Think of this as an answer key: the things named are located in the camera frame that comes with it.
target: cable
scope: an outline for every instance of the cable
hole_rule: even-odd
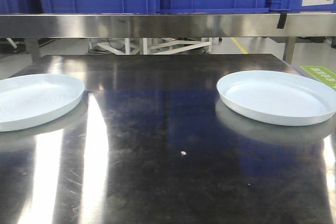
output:
[[[111,42],[110,42],[109,38],[106,38],[106,39],[107,39],[107,42],[110,44],[110,47],[112,47],[112,45],[111,45]],[[115,47],[112,47],[112,48],[114,48],[114,49],[116,49],[116,50],[121,50],[121,49],[124,49],[124,47],[125,47],[125,45],[124,45],[123,47],[121,47],[120,49],[118,49],[118,48],[115,48]]]

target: scratch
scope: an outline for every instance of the scratch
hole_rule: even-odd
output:
[[[74,173],[72,170],[69,170],[72,174],[76,175],[77,177],[79,177],[76,173]]]
[[[73,183],[75,183],[75,184],[77,184],[77,185],[79,185],[79,186],[82,186],[81,183],[78,183],[78,182],[76,182],[76,181],[73,181],[73,180],[71,180],[70,178],[67,178],[67,180],[69,180],[70,182],[73,182]]]
[[[79,194],[75,193],[74,191],[71,191],[69,189],[68,189],[68,191],[71,192],[71,193],[73,193],[73,194],[75,194],[75,195],[77,195],[77,196],[79,196]]]

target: white metal frame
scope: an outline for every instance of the white metal frame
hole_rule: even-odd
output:
[[[212,52],[212,38],[202,38],[201,41],[194,41],[194,40],[177,40],[173,38],[162,38],[163,43],[159,43],[158,39],[148,39],[143,38],[143,54],[149,55],[151,54],[151,50],[159,49],[159,48],[168,48],[165,51],[155,52],[153,55],[171,55],[176,54],[178,52],[184,52],[188,50],[192,50],[195,48],[206,47],[207,53]],[[180,48],[173,48],[176,45],[189,45]]]
[[[113,39],[113,42],[120,42],[120,43],[124,43],[125,47],[124,47],[124,51],[122,51],[121,49],[116,49],[114,47],[112,47],[110,45],[109,42],[92,42],[92,40],[90,40],[89,44],[90,44],[90,49],[94,48],[95,46],[101,47],[107,51],[110,51],[116,55],[135,55],[138,52],[140,52],[141,50],[141,45],[137,45],[134,44],[133,42],[131,42],[130,38],[125,38],[125,39]]]
[[[6,38],[6,40],[10,43],[10,45],[14,48],[14,52],[17,52],[17,45],[11,38]]]

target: table leg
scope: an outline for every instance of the table leg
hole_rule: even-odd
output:
[[[292,64],[294,47],[295,47],[296,37],[288,37],[285,45],[285,52],[283,53],[283,60],[289,64]]]
[[[31,60],[34,62],[41,58],[40,46],[38,44],[38,39],[25,39],[25,44],[27,51],[31,54]]]

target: black clip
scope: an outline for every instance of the black clip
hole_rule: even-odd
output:
[[[281,13],[277,28],[278,29],[284,29],[285,28],[285,24],[286,24],[286,20],[287,20],[287,13]]]

